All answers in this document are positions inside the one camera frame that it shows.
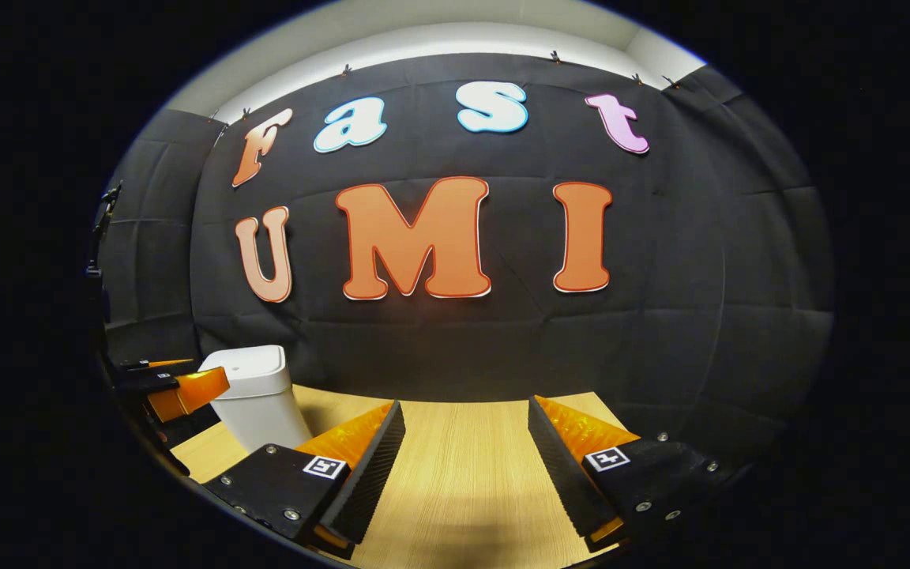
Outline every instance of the peach letter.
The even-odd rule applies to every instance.
[[[427,255],[434,252],[434,274],[427,294],[440,299],[483,296],[491,280],[479,265],[479,204],[490,193],[479,178],[442,178],[427,192],[416,219],[409,224],[382,185],[350,187],[336,196],[336,206],[350,224],[350,281],[346,298],[374,301],[389,292],[377,275],[374,256],[402,295],[416,288]]]
[[[268,154],[272,143],[276,140],[278,126],[286,125],[292,116],[293,111],[288,108],[252,130],[248,130],[248,134],[245,134],[245,152],[241,155],[241,167],[234,176],[232,187],[238,187],[259,173],[259,168],[262,167],[262,164],[259,163],[259,154],[261,153],[262,156]]]
[[[592,183],[561,183],[554,198],[564,205],[564,266],[553,277],[560,292],[593,292],[610,284],[603,266],[603,214],[613,194]]]
[[[259,266],[259,253],[255,245],[255,235],[259,230],[259,220],[255,217],[240,220],[234,233],[241,243],[241,260],[245,264],[245,277],[248,285],[258,298],[267,303],[281,303],[290,296],[290,257],[286,253],[286,231],[284,226],[290,217],[290,210],[284,206],[269,209],[262,216],[262,224],[269,230],[269,246],[272,249],[273,280],[262,274]]]

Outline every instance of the black fabric backdrop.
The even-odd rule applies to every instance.
[[[123,152],[199,70],[288,17],[282,6],[227,18],[165,4],[147,18],[108,4],[0,10],[0,558],[8,562],[307,566],[156,467],[97,371],[76,361],[89,349],[94,310],[80,302],[87,234]],[[910,70],[910,4],[655,2],[628,4],[626,15],[715,62],[795,142],[830,219],[837,317],[818,384],[768,456],[704,514],[680,516],[678,532],[650,551],[607,564],[689,568],[711,555],[731,567],[909,565],[910,81],[892,71]],[[908,147],[888,144],[887,133]],[[1,333],[7,324],[20,333]],[[65,507],[73,496],[85,507]],[[213,547],[171,540],[172,527]]]
[[[199,173],[224,124],[163,109],[112,176],[123,180],[100,266],[111,302],[111,358],[199,357],[188,285],[188,242]]]
[[[474,134],[459,125],[455,90],[479,80],[524,88],[523,129]],[[207,152],[187,242],[190,305],[181,281],[158,284],[155,296],[136,284],[137,298],[166,307],[174,314],[164,318],[179,325],[190,306],[202,356],[283,345],[301,385],[432,401],[595,391],[639,435],[664,430],[710,453],[761,453],[805,396],[831,328],[826,223],[805,168],[758,107],[710,68],[679,84],[660,92],[541,58],[434,55],[300,89],[254,109]],[[647,154],[617,147],[585,104],[605,92],[637,112],[632,126],[649,141]],[[385,101],[385,134],[364,147],[315,152],[325,115],[362,96]],[[293,118],[259,174],[231,187],[246,132],[288,107]],[[212,138],[199,141],[207,144]],[[491,294],[427,295],[427,260],[408,298],[393,284],[380,301],[344,298],[347,220],[336,194],[381,183],[411,220],[434,181],[452,175],[491,187],[479,221]],[[185,180],[177,192],[190,204],[195,188]],[[603,291],[553,288],[564,217],[552,188],[564,181],[613,194]],[[234,226],[276,205],[290,209],[293,291],[266,303],[246,283]],[[134,282],[156,282],[168,259],[182,258],[182,234],[156,239],[131,255],[140,269]],[[258,249],[271,275],[264,228]],[[195,339],[181,329],[165,334],[183,338],[161,340],[167,350]],[[134,335],[142,346],[158,340],[141,327]]]

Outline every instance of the wooden surface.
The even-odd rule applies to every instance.
[[[305,386],[294,386],[294,397],[311,435],[389,402]],[[595,393],[551,399],[622,426]],[[404,442],[364,543],[345,563],[365,569],[554,569],[593,557],[528,435],[526,401],[401,404]],[[198,482],[246,457],[223,424],[173,453]]]

